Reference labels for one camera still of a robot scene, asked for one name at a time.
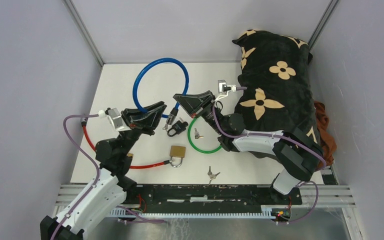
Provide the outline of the blue cable lock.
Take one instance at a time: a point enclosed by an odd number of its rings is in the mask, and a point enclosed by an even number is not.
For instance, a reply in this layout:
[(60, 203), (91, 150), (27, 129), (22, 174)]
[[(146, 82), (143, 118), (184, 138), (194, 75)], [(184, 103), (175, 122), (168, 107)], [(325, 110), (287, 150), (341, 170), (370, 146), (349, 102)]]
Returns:
[[(160, 64), (165, 64), (165, 63), (175, 64), (175, 65), (177, 65), (178, 67), (181, 68), (181, 70), (182, 70), (182, 72), (184, 74), (184, 78), (185, 78), (184, 88), (183, 88), (183, 91), (182, 91), (181, 94), (182, 95), (186, 95), (188, 93), (189, 86), (190, 86), (190, 76), (189, 76), (189, 72), (188, 72), (187, 68), (185, 67), (185, 65), (182, 62), (180, 62), (179, 60), (175, 59), (175, 58), (171, 58), (171, 57), (159, 58), (159, 59), (156, 59), (156, 60), (150, 62), (148, 65), (146, 65), (139, 72), (139, 74), (137, 75), (137, 77), (136, 77), (136, 79), (135, 79), (135, 81), (133, 83), (132, 99), (133, 99), (133, 102), (134, 102), (135, 106), (138, 109), (144, 110), (144, 107), (140, 104), (139, 98), (138, 98), (138, 90), (139, 90), (139, 85), (140, 85), (140, 82), (141, 82), (142, 78), (153, 67), (155, 67), (157, 65), (160, 65)], [(180, 107), (180, 105), (178, 103), (176, 103), (174, 108), (170, 111), (170, 113), (169, 114), (163, 114), (162, 118), (165, 118), (166, 120), (167, 119), (172, 120), (172, 124), (173, 124), (173, 122), (175, 121), (175, 119), (176, 119), (176, 117), (178, 115), (179, 107)]]

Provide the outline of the black floral pillow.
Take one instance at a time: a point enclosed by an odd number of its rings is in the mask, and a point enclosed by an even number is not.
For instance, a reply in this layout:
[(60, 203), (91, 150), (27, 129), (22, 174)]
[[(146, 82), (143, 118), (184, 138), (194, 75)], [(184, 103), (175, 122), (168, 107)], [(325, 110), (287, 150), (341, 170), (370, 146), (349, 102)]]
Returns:
[(308, 44), (299, 38), (253, 29), (232, 43), (241, 50), (237, 81), (246, 88), (234, 111), (243, 116), (246, 129), (289, 132), (298, 128), (319, 144)]

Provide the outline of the black padlock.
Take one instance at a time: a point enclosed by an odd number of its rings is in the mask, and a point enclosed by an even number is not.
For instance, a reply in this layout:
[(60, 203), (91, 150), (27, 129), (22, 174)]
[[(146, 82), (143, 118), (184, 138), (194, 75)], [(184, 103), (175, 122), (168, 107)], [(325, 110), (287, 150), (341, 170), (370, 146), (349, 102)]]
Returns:
[(169, 137), (174, 137), (181, 134), (188, 128), (189, 123), (183, 120), (176, 121), (171, 128), (167, 131)]

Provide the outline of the silver keys of brass padlock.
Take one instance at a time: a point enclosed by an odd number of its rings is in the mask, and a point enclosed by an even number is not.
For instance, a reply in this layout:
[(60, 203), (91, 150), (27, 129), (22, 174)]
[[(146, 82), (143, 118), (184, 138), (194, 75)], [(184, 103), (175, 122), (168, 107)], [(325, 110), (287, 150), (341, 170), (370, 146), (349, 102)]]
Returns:
[(221, 172), (213, 173), (211, 166), (209, 166), (208, 167), (208, 172), (207, 172), (207, 175), (209, 177), (208, 185), (211, 185), (212, 181), (215, 180), (220, 173)]

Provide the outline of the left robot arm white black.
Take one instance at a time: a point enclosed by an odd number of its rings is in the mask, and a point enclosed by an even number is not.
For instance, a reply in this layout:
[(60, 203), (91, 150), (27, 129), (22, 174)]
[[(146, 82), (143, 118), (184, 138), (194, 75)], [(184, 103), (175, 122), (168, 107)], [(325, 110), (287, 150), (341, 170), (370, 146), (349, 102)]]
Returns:
[(96, 143), (95, 158), (90, 159), (95, 175), (57, 216), (46, 216), (40, 222), (42, 240), (84, 240), (110, 211), (123, 202), (130, 204), (136, 200), (137, 183), (126, 176), (133, 160), (128, 154), (141, 135), (155, 134), (166, 107), (159, 101), (144, 111), (107, 108), (97, 114), (69, 115), (63, 120), (66, 130), (67, 120), (72, 118), (107, 118), (118, 136)]

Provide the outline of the brown cloth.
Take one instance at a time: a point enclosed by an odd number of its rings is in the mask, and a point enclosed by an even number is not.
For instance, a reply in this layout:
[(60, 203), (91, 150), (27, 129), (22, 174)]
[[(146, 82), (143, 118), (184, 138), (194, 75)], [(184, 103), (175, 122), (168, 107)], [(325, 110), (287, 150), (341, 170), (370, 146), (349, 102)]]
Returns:
[(320, 134), (320, 146), (323, 149), (323, 159), (328, 167), (334, 162), (334, 153), (337, 150), (337, 144), (335, 138), (328, 133), (330, 118), (327, 115), (326, 106), (322, 102), (314, 101), (314, 107), (317, 130)]

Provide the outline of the silver keys of green lock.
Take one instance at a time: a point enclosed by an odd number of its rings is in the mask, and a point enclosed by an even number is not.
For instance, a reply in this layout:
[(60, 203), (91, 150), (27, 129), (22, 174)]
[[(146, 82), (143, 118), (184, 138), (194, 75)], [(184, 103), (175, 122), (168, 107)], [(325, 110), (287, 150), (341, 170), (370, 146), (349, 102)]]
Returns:
[(194, 128), (194, 138), (195, 138), (195, 139), (201, 139), (201, 138), (203, 138), (203, 137), (204, 137), (204, 136), (201, 135), (201, 134), (199, 133), (198, 129), (197, 129), (197, 128)]

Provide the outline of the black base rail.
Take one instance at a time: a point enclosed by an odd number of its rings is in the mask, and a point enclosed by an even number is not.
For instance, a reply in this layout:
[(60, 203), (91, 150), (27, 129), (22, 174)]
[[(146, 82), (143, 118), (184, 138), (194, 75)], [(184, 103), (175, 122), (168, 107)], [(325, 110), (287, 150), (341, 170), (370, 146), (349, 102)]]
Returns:
[(274, 219), (302, 203), (296, 187), (283, 195), (269, 185), (142, 184), (127, 192), (122, 205), (146, 217)]

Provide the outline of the green cable lock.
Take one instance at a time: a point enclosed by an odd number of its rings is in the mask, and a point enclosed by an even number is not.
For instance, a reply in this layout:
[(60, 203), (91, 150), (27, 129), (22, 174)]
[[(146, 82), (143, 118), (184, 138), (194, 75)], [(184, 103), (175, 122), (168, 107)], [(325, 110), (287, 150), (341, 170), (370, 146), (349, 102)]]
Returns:
[(192, 121), (190, 122), (190, 124), (188, 125), (188, 128), (187, 128), (187, 140), (188, 140), (188, 143), (189, 145), (197, 152), (201, 153), (201, 154), (206, 154), (206, 155), (209, 155), (209, 154), (214, 154), (218, 151), (220, 151), (222, 149), (222, 146), (219, 145), (218, 147), (212, 149), (212, 150), (204, 150), (204, 149), (201, 149), (199, 148), (198, 146), (196, 146), (192, 140), (192, 128), (193, 126), (195, 125), (195, 122), (197, 121), (197, 118), (193, 118)]

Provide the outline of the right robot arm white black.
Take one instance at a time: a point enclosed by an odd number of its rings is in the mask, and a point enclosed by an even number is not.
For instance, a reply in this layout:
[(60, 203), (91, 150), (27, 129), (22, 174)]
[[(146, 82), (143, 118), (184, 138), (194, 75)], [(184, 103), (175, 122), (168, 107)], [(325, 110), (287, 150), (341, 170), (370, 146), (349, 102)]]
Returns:
[(217, 140), (225, 151), (260, 154), (283, 166), (268, 191), (269, 199), (275, 204), (286, 201), (299, 183), (310, 181), (320, 163), (326, 165), (322, 148), (297, 127), (290, 131), (248, 130), (241, 114), (221, 113), (216, 107), (216, 97), (209, 90), (201, 94), (178, 93), (173, 99), (191, 118), (203, 118), (219, 135)]

